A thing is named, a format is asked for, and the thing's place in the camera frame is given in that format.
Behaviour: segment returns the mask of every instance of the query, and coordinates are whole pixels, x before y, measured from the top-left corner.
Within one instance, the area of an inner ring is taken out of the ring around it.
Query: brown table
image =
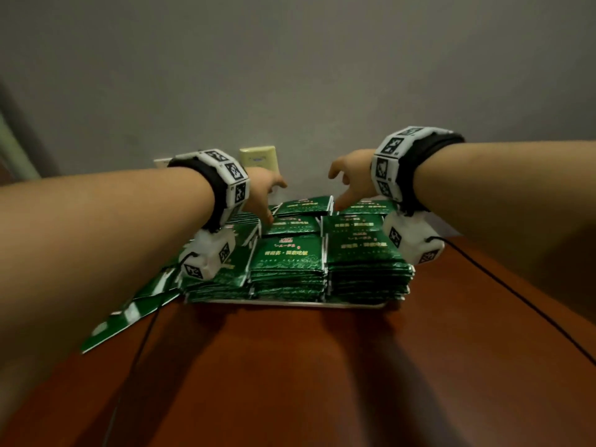
[[[596,354],[592,324],[458,241]],[[596,445],[596,368],[555,329],[452,250],[411,288],[398,312],[167,306],[110,445]],[[147,324],[57,367],[0,446],[99,446]]]

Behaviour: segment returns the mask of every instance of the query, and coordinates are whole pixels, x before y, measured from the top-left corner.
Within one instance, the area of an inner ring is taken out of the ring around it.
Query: forearm
[[[414,190],[501,263],[592,316],[595,168],[594,142],[462,143],[424,162]]]
[[[209,219],[199,173],[151,169],[0,189],[0,358],[42,369],[154,276]]]

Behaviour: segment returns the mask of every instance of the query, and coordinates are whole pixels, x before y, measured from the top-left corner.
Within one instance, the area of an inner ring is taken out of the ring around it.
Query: wall
[[[60,172],[275,144],[285,196],[409,124],[596,136],[596,0],[4,0],[0,72]]]

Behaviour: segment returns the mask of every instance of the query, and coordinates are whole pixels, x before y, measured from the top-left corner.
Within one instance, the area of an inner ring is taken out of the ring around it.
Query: electrical outlet
[[[273,172],[279,172],[275,146],[240,149],[240,164],[244,167],[258,166]]]
[[[168,167],[168,163],[170,163],[171,158],[156,158],[153,160],[153,164],[156,168],[165,168]]]

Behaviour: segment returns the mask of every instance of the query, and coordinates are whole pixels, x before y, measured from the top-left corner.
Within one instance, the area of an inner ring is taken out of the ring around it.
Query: wristband
[[[397,202],[406,216],[428,211],[413,192],[416,168],[443,147],[465,141],[462,135],[437,127],[407,127],[390,134],[372,158],[371,178],[377,193]]]
[[[250,194],[250,179],[244,168],[231,156],[210,149],[175,156],[168,167],[188,167],[199,172],[213,189],[213,213],[203,229],[215,233],[236,215]]]

